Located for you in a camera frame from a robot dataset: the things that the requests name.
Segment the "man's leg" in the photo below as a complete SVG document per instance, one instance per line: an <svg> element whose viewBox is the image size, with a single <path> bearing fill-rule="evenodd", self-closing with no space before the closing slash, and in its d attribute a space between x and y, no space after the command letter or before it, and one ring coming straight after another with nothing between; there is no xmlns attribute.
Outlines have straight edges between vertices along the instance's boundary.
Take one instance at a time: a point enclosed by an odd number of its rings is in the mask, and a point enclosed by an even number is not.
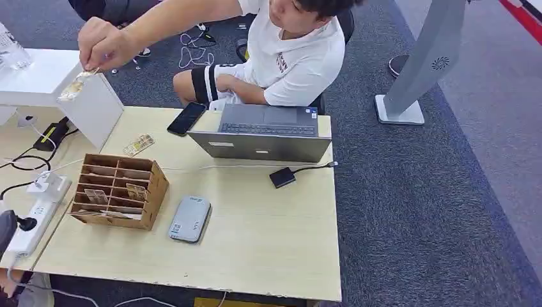
<svg viewBox="0 0 542 307"><path fill-rule="evenodd" d="M179 96L181 104L186 107L189 103L196 101L196 91L192 83L192 70L185 70L173 77L173 89Z"/></svg>
<svg viewBox="0 0 542 307"><path fill-rule="evenodd" d="M232 96L230 92L217 91L216 78L220 74L240 77L243 71L242 64L198 67L176 74L173 77L173 88L183 106L197 102L209 108L211 102Z"/></svg>

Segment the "black shorts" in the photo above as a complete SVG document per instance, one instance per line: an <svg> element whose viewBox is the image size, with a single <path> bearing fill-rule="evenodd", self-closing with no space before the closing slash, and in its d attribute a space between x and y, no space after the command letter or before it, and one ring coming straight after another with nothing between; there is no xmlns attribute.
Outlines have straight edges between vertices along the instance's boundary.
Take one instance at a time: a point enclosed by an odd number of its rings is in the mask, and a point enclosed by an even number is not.
<svg viewBox="0 0 542 307"><path fill-rule="evenodd" d="M230 92L217 91L217 78L221 74L233 75L243 79L244 66L238 65L211 65L192 69L192 85L196 92L196 100L209 109L211 102L232 96Z"/></svg>

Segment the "wooden organizer box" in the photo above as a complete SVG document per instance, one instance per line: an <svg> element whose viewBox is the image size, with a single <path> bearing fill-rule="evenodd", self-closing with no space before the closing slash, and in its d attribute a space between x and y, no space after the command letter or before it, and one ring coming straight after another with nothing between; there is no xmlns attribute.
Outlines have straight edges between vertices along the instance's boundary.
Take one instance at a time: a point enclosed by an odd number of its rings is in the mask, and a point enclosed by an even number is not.
<svg viewBox="0 0 542 307"><path fill-rule="evenodd" d="M131 199L126 184L145 187L145 201ZM168 186L169 182L156 161L87 154L70 215L83 223L151 230ZM107 203L91 202L85 189L102 190ZM91 215L80 210L106 212L107 215ZM115 212L117 215L141 214L141 219L116 217Z"/></svg>

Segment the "man's knee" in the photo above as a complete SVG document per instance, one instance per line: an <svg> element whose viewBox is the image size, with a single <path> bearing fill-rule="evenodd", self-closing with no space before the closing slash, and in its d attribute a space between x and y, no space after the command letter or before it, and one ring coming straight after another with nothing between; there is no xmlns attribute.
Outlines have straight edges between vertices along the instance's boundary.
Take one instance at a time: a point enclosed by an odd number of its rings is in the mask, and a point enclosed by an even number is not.
<svg viewBox="0 0 542 307"><path fill-rule="evenodd" d="M192 84L192 71L185 70L173 77L173 89L181 99L183 105L196 101L196 92Z"/></svg>

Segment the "gray power bank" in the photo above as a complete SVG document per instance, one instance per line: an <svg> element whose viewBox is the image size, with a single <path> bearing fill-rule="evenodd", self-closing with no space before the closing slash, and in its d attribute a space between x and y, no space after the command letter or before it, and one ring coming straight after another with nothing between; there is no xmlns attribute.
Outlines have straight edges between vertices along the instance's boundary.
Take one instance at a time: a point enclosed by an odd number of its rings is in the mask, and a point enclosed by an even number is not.
<svg viewBox="0 0 542 307"><path fill-rule="evenodd" d="M184 197L169 227L169 237L175 240L197 242L210 209L211 204L204 198Z"/></svg>

